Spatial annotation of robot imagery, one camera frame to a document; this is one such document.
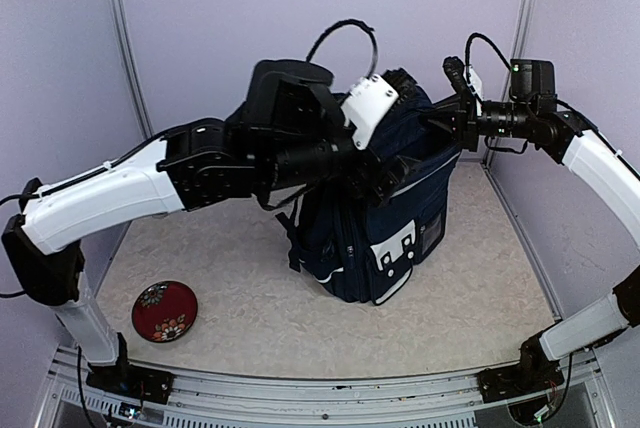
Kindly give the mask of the navy blue student backpack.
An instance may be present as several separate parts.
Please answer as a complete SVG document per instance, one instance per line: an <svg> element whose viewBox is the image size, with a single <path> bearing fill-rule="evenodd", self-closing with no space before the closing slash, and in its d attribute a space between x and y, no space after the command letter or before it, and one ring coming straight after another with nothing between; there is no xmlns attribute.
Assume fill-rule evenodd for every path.
<svg viewBox="0 0 640 428"><path fill-rule="evenodd" d="M369 143L382 160L401 157L409 165L387 201L376 206L353 198L338 180L328 180L290 214L278 214L291 243L290 269L306 271L347 303L382 305L407 283L444 238L449 181L461 153L448 132L420 121L432 108L416 87Z"/></svg>

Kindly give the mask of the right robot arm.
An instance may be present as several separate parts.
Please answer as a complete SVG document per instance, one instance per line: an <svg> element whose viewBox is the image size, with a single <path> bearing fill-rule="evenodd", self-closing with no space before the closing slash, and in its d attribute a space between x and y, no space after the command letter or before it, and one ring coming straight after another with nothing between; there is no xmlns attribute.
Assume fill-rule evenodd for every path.
<svg viewBox="0 0 640 428"><path fill-rule="evenodd" d="M543 150L588 185L637 239L638 172L587 117L558 98L552 62L513 59L508 69L508 100L490 101L483 99L469 63L445 58L443 71L454 93L437 102L426 120L449 131L464 150L476 150L482 137L522 139ZM609 294L525 340L517 363L481 371L482 399L496 402L559 385L563 358L602 346L638 324L639 272L633 270Z"/></svg>

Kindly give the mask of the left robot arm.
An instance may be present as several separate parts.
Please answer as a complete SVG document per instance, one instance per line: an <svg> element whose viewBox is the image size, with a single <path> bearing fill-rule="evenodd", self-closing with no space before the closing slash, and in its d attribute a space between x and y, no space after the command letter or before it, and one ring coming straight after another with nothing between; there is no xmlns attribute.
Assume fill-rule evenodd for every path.
<svg viewBox="0 0 640 428"><path fill-rule="evenodd" d="M232 198L267 206L273 191L328 179L374 203L406 175L376 155L371 139L410 97L404 70L369 74L342 96L332 73L308 61L258 62L241 106L164 130L125 155L46 185L30 180L1 235L25 294L49 307L80 348L88 384L166 404L174 377L131 363L124 336L106 321L84 276L84 237L139 218L194 211Z"/></svg>

